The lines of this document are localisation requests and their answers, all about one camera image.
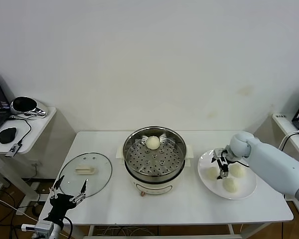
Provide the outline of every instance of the white wall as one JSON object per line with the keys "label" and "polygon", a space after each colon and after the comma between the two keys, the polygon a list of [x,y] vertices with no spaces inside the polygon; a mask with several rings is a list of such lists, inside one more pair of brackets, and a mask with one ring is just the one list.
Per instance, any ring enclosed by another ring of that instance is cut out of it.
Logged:
{"label": "white wall", "polygon": [[255,131],[299,105],[299,0],[0,0],[0,75],[75,131]]}

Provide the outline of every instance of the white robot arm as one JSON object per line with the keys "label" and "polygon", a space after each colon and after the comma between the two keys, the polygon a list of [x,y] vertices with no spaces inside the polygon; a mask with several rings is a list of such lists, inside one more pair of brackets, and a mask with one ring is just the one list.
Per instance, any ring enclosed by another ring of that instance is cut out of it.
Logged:
{"label": "white robot arm", "polygon": [[234,135],[225,149],[215,149],[214,157],[219,161],[225,158],[228,163],[244,158],[249,167],[272,188],[299,200],[299,162],[272,145],[260,142],[251,133]]}

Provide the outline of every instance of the floor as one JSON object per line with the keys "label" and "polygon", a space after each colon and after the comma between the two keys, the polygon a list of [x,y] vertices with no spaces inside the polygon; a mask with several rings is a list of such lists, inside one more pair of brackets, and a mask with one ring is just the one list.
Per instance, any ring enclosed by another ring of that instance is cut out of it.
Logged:
{"label": "floor", "polygon": [[[51,186],[51,183],[41,183],[38,192],[46,193],[48,192],[48,188]],[[4,189],[5,192],[10,194],[15,200],[16,204],[19,204],[23,198],[23,193],[19,191],[16,187],[11,185],[9,188]],[[8,202],[13,205],[12,199],[7,195],[7,193],[0,193],[0,199]],[[294,213],[294,220],[291,222],[284,223],[284,239],[299,239],[299,214],[296,211],[294,205],[289,203],[289,206]],[[37,219],[35,215],[32,214],[32,208],[28,208],[26,213]],[[39,213],[42,209],[42,206],[39,205],[36,207],[36,211]],[[10,233],[10,224],[12,222],[13,225],[21,225],[21,224],[33,224],[34,222],[27,218],[26,216],[16,216],[15,213],[12,213],[10,208],[6,208],[0,204],[0,220],[8,215],[4,220],[0,222],[0,239],[9,239]],[[238,233],[241,225],[234,225],[235,233]],[[89,227],[80,227],[81,230],[87,235]],[[227,226],[219,225],[219,226],[146,226],[151,233],[154,235],[161,236],[179,236],[179,235],[216,235],[216,234],[227,234],[228,229]],[[129,228],[120,228],[119,225],[117,227],[113,226],[113,229],[106,230],[105,226],[97,226],[94,230],[94,235],[120,235],[131,234],[133,232],[133,236],[148,236],[148,231],[136,230],[137,228],[129,227]],[[11,238],[12,239],[30,239],[32,233],[31,232],[21,232],[20,230],[12,231]],[[271,224],[262,231],[250,237],[250,239],[281,239],[282,238],[282,223]]]}

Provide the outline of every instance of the white side table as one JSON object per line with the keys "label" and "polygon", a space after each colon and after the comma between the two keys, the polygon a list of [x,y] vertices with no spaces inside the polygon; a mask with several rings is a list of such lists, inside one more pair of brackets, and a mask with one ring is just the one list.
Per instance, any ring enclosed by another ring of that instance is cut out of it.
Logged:
{"label": "white side table", "polygon": [[[124,165],[116,159],[117,148],[132,132],[79,132],[62,167],[80,154],[98,152],[109,158],[113,173],[102,191],[86,198],[76,208],[69,210],[66,216],[74,225],[91,226],[90,236],[93,225],[228,225],[230,235],[185,237],[222,239],[248,238],[272,222],[292,220],[294,216],[281,193],[259,177],[255,192],[243,200],[221,198],[201,182],[197,172],[199,157],[210,149],[224,147],[238,132],[179,131],[185,143],[193,148],[194,159],[191,166],[184,169],[179,184],[169,193],[144,197],[132,185]],[[39,219],[47,217],[51,208],[47,201]],[[235,235],[231,224],[253,225]],[[83,238],[78,230],[74,230],[72,235],[76,239]]]}
{"label": "white side table", "polygon": [[[24,154],[31,150],[47,124],[50,122],[52,117],[56,112],[55,107],[48,107],[49,114],[43,119],[37,120],[28,120],[28,123],[31,125],[32,130],[31,132],[23,139],[22,147],[19,149],[18,153]],[[6,121],[0,128],[0,131],[9,127],[16,127],[17,134],[13,142],[7,144],[0,143],[0,154],[6,154],[13,144],[18,142],[29,130],[29,126],[23,120],[9,120]],[[20,204],[20,207],[28,206],[31,201],[46,201],[48,195],[41,194],[39,198],[39,194],[35,191],[39,185],[39,183],[32,183],[31,186],[26,184],[21,177],[18,175],[17,172],[7,163],[5,163],[0,158],[0,174],[2,174],[5,178],[7,178],[13,185],[15,185],[19,190],[21,190],[25,197]]]}

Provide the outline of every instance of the white cable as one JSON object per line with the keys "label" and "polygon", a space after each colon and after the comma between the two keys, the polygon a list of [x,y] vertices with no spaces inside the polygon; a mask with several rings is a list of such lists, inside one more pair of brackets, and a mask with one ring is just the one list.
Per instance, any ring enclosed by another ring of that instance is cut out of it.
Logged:
{"label": "white cable", "polygon": [[290,132],[290,133],[286,134],[286,136],[285,136],[285,137],[283,138],[283,140],[281,141],[281,143],[280,143],[278,149],[281,150],[282,146],[283,146],[284,143],[285,143],[285,140],[286,140],[289,136],[291,136],[291,135],[293,135],[293,134],[298,134],[298,133],[299,133],[299,130],[294,131],[294,132]]}
{"label": "white cable", "polygon": [[137,228],[135,229],[134,231],[132,231],[132,233],[130,234],[130,237],[133,235],[134,232],[138,231],[138,230],[142,230],[142,231],[145,231],[145,232],[148,232],[151,236],[155,236],[154,233],[150,232],[148,229],[146,228]]}
{"label": "white cable", "polygon": [[24,212],[22,212],[22,211],[16,209],[15,207],[11,206],[9,203],[6,203],[5,201],[3,201],[3,200],[1,200],[1,199],[0,199],[0,202],[2,202],[2,203],[4,203],[4,204],[6,204],[7,206],[9,206],[9,207],[15,209],[16,211],[18,211],[18,212],[22,213],[23,215],[27,216],[28,218],[30,218],[30,219],[32,219],[32,220],[38,222],[37,219],[34,219],[34,218],[30,217],[29,215],[25,214]]}

